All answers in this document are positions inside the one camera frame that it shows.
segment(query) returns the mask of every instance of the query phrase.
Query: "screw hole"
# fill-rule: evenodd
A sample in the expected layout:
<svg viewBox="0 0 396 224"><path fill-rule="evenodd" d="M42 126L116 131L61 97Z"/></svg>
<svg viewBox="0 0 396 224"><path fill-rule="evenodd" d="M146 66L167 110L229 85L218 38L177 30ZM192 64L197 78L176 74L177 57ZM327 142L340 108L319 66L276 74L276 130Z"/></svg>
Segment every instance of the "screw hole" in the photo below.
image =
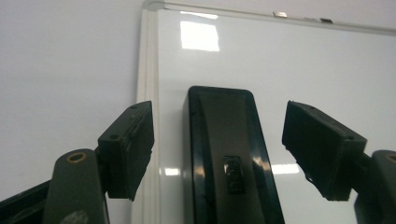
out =
<svg viewBox="0 0 396 224"><path fill-rule="evenodd" d="M110 135L110 139L117 139L117 138L119 138L118 134L111 134Z"/></svg>
<svg viewBox="0 0 396 224"><path fill-rule="evenodd" d="M70 163L78 163L81 161L84 161L87 158L87 155L83 152L76 152L71 154L70 156L67 157L67 161Z"/></svg>

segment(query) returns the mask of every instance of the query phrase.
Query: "black bracket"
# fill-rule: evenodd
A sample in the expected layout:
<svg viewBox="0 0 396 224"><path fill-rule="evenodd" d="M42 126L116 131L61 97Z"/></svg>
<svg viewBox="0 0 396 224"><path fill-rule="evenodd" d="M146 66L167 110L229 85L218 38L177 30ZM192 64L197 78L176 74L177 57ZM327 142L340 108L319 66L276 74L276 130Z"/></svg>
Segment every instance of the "black bracket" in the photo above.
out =
<svg viewBox="0 0 396 224"><path fill-rule="evenodd" d="M367 140L311 105L289 102L282 143L329 201L359 193L357 219L396 223L396 152L363 153Z"/></svg>
<svg viewBox="0 0 396 224"><path fill-rule="evenodd" d="M60 157L51 181L0 202L0 223L108 223L104 194L133 201L149 164L151 102L128 107L98 143Z"/></svg>

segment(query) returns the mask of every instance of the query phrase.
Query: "black plastic part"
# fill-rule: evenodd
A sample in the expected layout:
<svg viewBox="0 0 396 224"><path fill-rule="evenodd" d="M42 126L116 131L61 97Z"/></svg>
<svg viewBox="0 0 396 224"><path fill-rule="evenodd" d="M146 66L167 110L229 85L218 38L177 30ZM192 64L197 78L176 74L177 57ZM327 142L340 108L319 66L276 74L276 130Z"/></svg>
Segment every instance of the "black plastic part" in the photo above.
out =
<svg viewBox="0 0 396 224"><path fill-rule="evenodd" d="M98 139L95 150L110 198L134 200L154 145L151 102L127 108Z"/></svg>
<svg viewBox="0 0 396 224"><path fill-rule="evenodd" d="M288 102L282 143L327 200L348 200L349 162L362 155L366 142L313 106Z"/></svg>
<svg viewBox="0 0 396 224"><path fill-rule="evenodd" d="M108 223L96 155L90 149L64 154L53 171L43 223Z"/></svg>
<svg viewBox="0 0 396 224"><path fill-rule="evenodd" d="M376 183L373 182L371 169L373 161L372 158L364 153L359 157L347 161L347 183L359 193L365 201L373 201L375 199Z"/></svg>
<svg viewBox="0 0 396 224"><path fill-rule="evenodd" d="M227 190L229 194L245 193L244 176L239 157L224 157L224 174L227 177Z"/></svg>
<svg viewBox="0 0 396 224"><path fill-rule="evenodd" d="M41 223L50 182L44 182L0 202L0 223Z"/></svg>
<svg viewBox="0 0 396 224"><path fill-rule="evenodd" d="M372 160L371 175L382 211L380 223L396 223L396 152L378 150Z"/></svg>
<svg viewBox="0 0 396 224"><path fill-rule="evenodd" d="M363 199L361 195L358 195L354 207L355 207L356 219L359 224L381 223L382 212L378 203L367 201Z"/></svg>
<svg viewBox="0 0 396 224"><path fill-rule="evenodd" d="M284 223L251 92L191 87L186 106L194 222ZM243 177L237 194L224 167L235 158Z"/></svg>

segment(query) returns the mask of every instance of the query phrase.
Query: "black mechanical arm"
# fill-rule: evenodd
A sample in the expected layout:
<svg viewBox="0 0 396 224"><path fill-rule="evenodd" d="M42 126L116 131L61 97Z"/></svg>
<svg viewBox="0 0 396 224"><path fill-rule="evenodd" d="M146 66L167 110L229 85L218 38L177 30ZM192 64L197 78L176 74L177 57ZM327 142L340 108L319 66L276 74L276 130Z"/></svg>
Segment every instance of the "black mechanical arm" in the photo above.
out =
<svg viewBox="0 0 396 224"><path fill-rule="evenodd" d="M396 152L363 153L367 140L311 105L289 102L282 143L329 201L359 193L360 224L396 223Z"/></svg>
<svg viewBox="0 0 396 224"><path fill-rule="evenodd" d="M133 201L149 164L151 102L128 107L98 143L62 155L50 181L0 202L0 223L109 223L105 193Z"/></svg>

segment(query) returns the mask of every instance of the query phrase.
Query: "whiteboard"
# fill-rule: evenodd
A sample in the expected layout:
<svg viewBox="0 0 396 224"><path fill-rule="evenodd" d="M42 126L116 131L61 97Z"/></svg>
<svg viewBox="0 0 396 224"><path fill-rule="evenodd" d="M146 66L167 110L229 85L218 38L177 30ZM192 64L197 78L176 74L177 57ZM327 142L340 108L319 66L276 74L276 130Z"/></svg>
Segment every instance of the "whiteboard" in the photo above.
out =
<svg viewBox="0 0 396 224"><path fill-rule="evenodd" d="M369 155L396 149L394 32L214 10L149 13L155 32L143 40L149 47L140 60L150 78L140 90L152 88L158 106L162 223L184 222L181 115L193 85L254 94L272 165L295 164L281 144L288 100L314 105L366 137ZM347 203L327 202L301 169L275 180L287 223L356 223L355 192Z"/></svg>

